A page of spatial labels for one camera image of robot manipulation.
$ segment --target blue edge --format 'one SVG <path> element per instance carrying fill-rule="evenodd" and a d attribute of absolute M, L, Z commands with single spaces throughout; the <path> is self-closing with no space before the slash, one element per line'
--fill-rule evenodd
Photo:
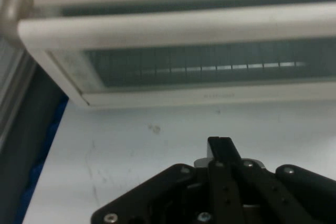
<path fill-rule="evenodd" d="M 55 134 L 57 132 L 61 118 L 63 116 L 67 102 L 68 97 L 66 96 L 62 97 L 60 103 L 58 104 L 55 110 L 53 121 L 50 123 L 47 129 L 47 133 L 42 143 L 41 150 L 36 158 L 34 165 L 30 169 L 28 183 L 21 195 L 14 224 L 22 224 L 23 219 L 25 218 L 26 211 L 28 209 L 30 200 L 32 199 L 38 178 L 40 177 L 40 174 L 42 172 L 43 165 L 46 161 L 49 149 L 51 147 L 52 141 L 54 140 Z"/>

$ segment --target hole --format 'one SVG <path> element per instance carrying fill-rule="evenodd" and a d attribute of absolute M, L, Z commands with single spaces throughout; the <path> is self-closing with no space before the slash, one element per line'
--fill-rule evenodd
<path fill-rule="evenodd" d="M 133 217 L 128 221 L 128 224 L 144 224 L 145 221 L 141 217 Z"/>

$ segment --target black metal bracket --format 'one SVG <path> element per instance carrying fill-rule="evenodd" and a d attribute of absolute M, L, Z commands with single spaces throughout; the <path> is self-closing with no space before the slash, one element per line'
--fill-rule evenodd
<path fill-rule="evenodd" d="M 210 137 L 208 157 L 166 169 L 97 210 L 91 224 L 336 223 L 335 181 L 291 165 L 273 174 L 241 159 L 228 137 Z"/>

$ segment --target screw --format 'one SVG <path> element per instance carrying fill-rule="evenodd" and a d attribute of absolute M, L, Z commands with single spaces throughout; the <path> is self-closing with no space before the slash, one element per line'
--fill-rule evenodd
<path fill-rule="evenodd" d="M 104 216 L 105 223 L 116 223 L 118 221 L 118 215 L 116 214 L 107 214 Z"/>
<path fill-rule="evenodd" d="M 187 167 L 183 166 L 181 169 L 181 173 L 190 173 L 190 170 Z"/>
<path fill-rule="evenodd" d="M 246 167 L 253 167 L 253 163 L 251 162 L 251 161 L 244 161 L 244 165 L 246 166 Z"/>
<path fill-rule="evenodd" d="M 217 161 L 217 162 L 216 162 L 216 166 L 217 166 L 217 167 L 224 167 L 224 164 L 221 163 L 221 162 L 219 162 L 219 161 Z"/>
<path fill-rule="evenodd" d="M 294 173 L 294 170 L 292 168 L 290 168 L 290 167 L 285 167 L 285 169 L 283 169 L 283 171 L 285 173 L 289 173 L 289 174 L 293 174 Z"/>
<path fill-rule="evenodd" d="M 197 220 L 199 220 L 201 222 L 208 222 L 208 221 L 211 220 L 211 218 L 212 218 L 212 216 L 208 212 L 201 212 L 198 215 Z"/>

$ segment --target white table surface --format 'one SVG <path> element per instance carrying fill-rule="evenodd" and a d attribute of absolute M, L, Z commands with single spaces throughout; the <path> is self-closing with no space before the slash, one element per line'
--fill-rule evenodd
<path fill-rule="evenodd" d="M 89 224 L 92 213 L 230 136 L 270 171 L 295 164 L 336 179 L 336 102 L 86 111 L 69 102 L 24 224 Z"/>

